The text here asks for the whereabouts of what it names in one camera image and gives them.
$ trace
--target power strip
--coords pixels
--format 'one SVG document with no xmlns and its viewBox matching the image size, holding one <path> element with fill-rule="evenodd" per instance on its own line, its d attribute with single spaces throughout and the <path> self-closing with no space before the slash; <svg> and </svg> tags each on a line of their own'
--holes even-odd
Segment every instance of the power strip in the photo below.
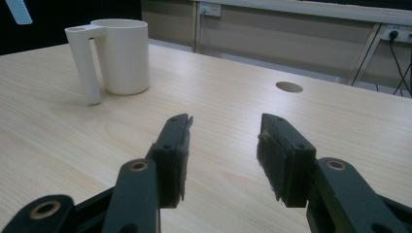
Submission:
<svg viewBox="0 0 412 233">
<path fill-rule="evenodd" d="M 410 43 L 412 44 L 412 26 L 402 26 L 389 24 L 382 35 L 382 40 L 389 41 L 389 34 L 393 31 L 397 31 L 396 42 Z"/>
<path fill-rule="evenodd" d="M 221 16 L 221 5 L 213 4 L 213 3 L 200 3 L 199 12 L 205 16 L 220 17 Z"/>
</svg>

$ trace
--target mug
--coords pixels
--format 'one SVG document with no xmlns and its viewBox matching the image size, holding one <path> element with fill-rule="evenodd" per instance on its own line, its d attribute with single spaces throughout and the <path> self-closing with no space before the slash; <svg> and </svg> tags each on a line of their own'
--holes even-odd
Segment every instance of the mug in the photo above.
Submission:
<svg viewBox="0 0 412 233">
<path fill-rule="evenodd" d="M 94 38 L 107 91 L 130 95 L 149 87 L 148 24 L 133 19 L 99 19 L 65 29 L 87 102 L 101 101 L 89 39 Z"/>
</svg>

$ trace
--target mug handle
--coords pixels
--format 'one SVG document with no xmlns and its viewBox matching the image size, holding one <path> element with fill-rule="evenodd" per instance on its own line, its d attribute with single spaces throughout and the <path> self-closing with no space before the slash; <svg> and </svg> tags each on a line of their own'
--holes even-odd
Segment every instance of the mug handle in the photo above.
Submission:
<svg viewBox="0 0 412 233">
<path fill-rule="evenodd" d="M 83 25 L 64 29 L 72 50 L 87 102 L 97 105 L 101 101 L 89 39 L 105 35 L 105 27 Z"/>
</svg>

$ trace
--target wooden table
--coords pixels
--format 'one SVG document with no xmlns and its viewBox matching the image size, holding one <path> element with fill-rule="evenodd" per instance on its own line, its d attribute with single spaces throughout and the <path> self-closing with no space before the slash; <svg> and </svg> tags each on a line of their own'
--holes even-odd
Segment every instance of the wooden table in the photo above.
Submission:
<svg viewBox="0 0 412 233">
<path fill-rule="evenodd" d="M 80 203 L 113 186 L 120 166 L 144 157 L 182 113 L 194 116 L 187 192 L 161 211 L 163 232 L 309 232 L 305 210 L 276 202 L 258 165 L 262 113 L 286 118 L 318 158 L 350 162 L 377 193 L 412 206 L 412 100 L 157 46 L 150 57 L 147 91 L 104 93 L 97 106 L 68 46 L 0 57 L 1 228 L 41 196 Z"/>
</svg>

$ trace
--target wall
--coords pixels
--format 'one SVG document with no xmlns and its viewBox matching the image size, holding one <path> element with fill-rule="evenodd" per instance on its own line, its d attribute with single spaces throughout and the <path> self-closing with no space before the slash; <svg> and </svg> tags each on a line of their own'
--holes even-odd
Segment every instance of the wall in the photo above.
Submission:
<svg viewBox="0 0 412 233">
<path fill-rule="evenodd" d="M 149 37 L 191 47 L 193 2 L 189 0 L 142 0 L 143 20 Z"/>
<path fill-rule="evenodd" d="M 152 38 L 191 46 L 191 1 L 145 0 L 143 19 Z M 350 79 L 358 71 L 374 22 L 222 6 L 221 17 L 198 17 L 197 51 L 222 53 Z M 395 45 L 403 67 L 410 46 Z M 397 86 L 399 75 L 387 42 L 379 43 L 362 81 Z"/>
</svg>

